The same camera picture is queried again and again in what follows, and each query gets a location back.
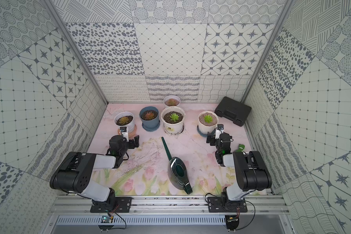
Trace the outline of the white pot brown soil succulent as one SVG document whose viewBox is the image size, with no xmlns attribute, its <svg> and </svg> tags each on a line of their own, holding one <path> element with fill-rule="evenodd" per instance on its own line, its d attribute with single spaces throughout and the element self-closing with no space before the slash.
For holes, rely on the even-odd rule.
<svg viewBox="0 0 351 234">
<path fill-rule="evenodd" d="M 204 134 L 213 131 L 218 122 L 218 116 L 212 111 L 203 111 L 198 116 L 198 127 Z"/>
</svg>

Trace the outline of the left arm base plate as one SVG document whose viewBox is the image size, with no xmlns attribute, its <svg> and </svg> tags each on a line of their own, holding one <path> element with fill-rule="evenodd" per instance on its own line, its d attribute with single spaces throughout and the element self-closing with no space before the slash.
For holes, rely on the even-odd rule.
<svg viewBox="0 0 351 234">
<path fill-rule="evenodd" d="M 128 213 L 131 208 L 132 197 L 109 197 L 107 201 L 92 200 L 91 213 Z"/>
</svg>

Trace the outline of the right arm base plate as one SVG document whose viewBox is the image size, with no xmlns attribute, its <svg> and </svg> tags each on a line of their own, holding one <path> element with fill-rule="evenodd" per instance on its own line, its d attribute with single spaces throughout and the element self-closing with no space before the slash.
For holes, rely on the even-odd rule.
<svg viewBox="0 0 351 234">
<path fill-rule="evenodd" d="M 210 213 L 246 213 L 248 211 L 245 200 L 230 201 L 214 196 L 206 197 L 205 200 Z"/>
</svg>

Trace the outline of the large white pot green succulent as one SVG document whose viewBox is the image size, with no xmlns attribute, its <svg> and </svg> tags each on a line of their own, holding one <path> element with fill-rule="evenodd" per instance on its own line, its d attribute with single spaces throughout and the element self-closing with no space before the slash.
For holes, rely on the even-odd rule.
<svg viewBox="0 0 351 234">
<path fill-rule="evenodd" d="M 165 133 L 177 136 L 183 132 L 186 114 L 182 108 L 177 106 L 166 107 L 160 117 Z"/>
</svg>

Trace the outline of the white pot yellow-green succulent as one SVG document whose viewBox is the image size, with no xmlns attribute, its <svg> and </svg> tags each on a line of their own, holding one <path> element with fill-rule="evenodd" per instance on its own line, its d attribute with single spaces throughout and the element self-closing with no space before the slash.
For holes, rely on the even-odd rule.
<svg viewBox="0 0 351 234">
<path fill-rule="evenodd" d="M 127 132 L 131 133 L 135 128 L 134 115 L 131 112 L 120 112 L 114 118 L 115 124 L 120 127 L 126 127 Z"/>
</svg>

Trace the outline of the small white pot reddish succulent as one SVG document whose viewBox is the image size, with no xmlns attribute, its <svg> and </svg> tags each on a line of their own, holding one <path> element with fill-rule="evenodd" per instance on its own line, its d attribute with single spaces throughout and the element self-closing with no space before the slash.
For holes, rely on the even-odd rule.
<svg viewBox="0 0 351 234">
<path fill-rule="evenodd" d="M 175 95 L 169 95 L 166 96 L 163 100 L 163 103 L 166 107 L 168 106 L 178 106 L 181 103 L 181 100 L 179 97 Z"/>
</svg>

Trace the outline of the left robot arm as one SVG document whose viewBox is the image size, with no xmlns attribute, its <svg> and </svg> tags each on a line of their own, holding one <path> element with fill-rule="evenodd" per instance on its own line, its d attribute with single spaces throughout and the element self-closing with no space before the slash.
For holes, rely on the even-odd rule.
<svg viewBox="0 0 351 234">
<path fill-rule="evenodd" d="M 113 136 L 105 155 L 70 152 L 53 173 L 50 187 L 66 193 L 75 193 L 91 199 L 90 212 L 113 212 L 120 207 L 116 192 L 91 179 L 92 172 L 100 169 L 118 169 L 129 149 L 139 147 L 139 136 L 127 139 L 122 135 Z"/>
</svg>

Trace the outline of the dark green watering can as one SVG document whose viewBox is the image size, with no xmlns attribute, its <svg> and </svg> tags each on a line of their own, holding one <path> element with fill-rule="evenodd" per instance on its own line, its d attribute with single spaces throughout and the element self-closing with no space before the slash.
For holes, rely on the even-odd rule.
<svg viewBox="0 0 351 234">
<path fill-rule="evenodd" d="M 169 160 L 168 177 L 170 182 L 177 189 L 183 190 L 186 194 L 190 195 L 193 189 L 187 175 L 186 165 L 180 158 L 171 155 L 164 137 L 161 140 Z"/>
</svg>

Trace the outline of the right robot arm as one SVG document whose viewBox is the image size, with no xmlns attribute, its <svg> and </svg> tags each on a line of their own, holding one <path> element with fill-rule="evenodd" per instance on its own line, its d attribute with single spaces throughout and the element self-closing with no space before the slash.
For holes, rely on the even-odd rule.
<svg viewBox="0 0 351 234">
<path fill-rule="evenodd" d="M 206 197 L 209 212 L 247 212 L 245 197 L 254 191 L 271 188 L 272 178 L 259 151 L 231 151 L 232 136 L 227 133 L 207 135 L 206 142 L 216 147 L 215 157 L 222 167 L 235 170 L 236 182 L 223 188 L 219 197 Z"/>
</svg>

